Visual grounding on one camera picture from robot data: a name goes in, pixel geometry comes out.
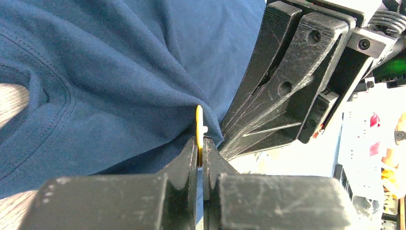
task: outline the blue fabric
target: blue fabric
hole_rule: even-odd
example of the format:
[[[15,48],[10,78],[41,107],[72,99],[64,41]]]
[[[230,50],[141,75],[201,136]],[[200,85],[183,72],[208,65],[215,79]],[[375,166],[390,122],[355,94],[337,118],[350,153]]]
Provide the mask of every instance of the blue fabric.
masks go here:
[[[46,179],[155,173],[209,136],[250,59],[263,0],[0,0],[0,82],[30,92],[0,129],[0,197]]]

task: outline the blue cloth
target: blue cloth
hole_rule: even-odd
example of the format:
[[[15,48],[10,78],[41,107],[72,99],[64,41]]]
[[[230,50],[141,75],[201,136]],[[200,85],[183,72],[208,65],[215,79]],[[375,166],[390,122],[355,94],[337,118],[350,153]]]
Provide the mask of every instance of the blue cloth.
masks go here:
[[[249,62],[264,0],[0,0],[0,82],[28,106],[0,129],[0,197],[57,176],[155,173],[209,136]]]

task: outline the stitched seam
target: stitched seam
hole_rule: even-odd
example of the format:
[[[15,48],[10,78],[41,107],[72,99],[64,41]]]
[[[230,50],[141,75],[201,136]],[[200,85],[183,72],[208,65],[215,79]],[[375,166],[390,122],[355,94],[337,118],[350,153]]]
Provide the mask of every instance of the stitched seam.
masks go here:
[[[35,154],[35,152],[45,143],[45,141],[51,136],[51,134],[53,133],[53,131],[55,130],[55,128],[57,127],[57,125],[59,124],[59,122],[62,119],[62,115],[60,115],[61,111],[63,108],[67,107],[72,101],[73,101],[73,105],[72,105],[72,109],[69,112],[68,116],[71,116],[73,113],[73,110],[76,106],[76,100],[73,100],[69,88],[66,86],[66,84],[63,82],[63,80],[61,79],[61,73],[52,65],[52,63],[50,63],[49,61],[47,61],[39,52],[36,52],[29,44],[25,43],[23,40],[19,39],[16,35],[12,35],[11,33],[8,33],[7,31],[5,31],[5,29],[1,26],[0,29],[2,30],[2,32],[12,38],[14,38],[15,40],[5,36],[3,33],[0,33],[1,36],[3,36],[4,38],[8,39],[9,41],[15,43],[18,47],[20,47],[21,49],[23,49],[24,51],[26,51],[27,53],[31,54],[35,59],[37,59],[42,65],[44,65],[47,69],[49,69],[55,76],[56,78],[60,81],[61,85],[63,88],[65,88],[65,92],[67,93],[67,95],[64,95],[64,99],[65,99],[65,103],[61,106],[61,108],[59,109],[58,113],[54,116],[53,119],[53,123],[55,123],[54,127],[50,129],[50,131],[48,131],[48,136],[38,145],[37,148],[35,148],[34,150],[32,150],[32,152],[30,154],[27,155],[27,157],[22,160],[13,170],[11,170],[8,174],[6,174],[4,177],[1,177],[0,180],[5,179],[6,177],[10,176],[15,170],[17,170],[22,164],[24,164],[32,155]],[[41,136],[41,138],[43,138],[46,135],[47,132],[44,132]]]

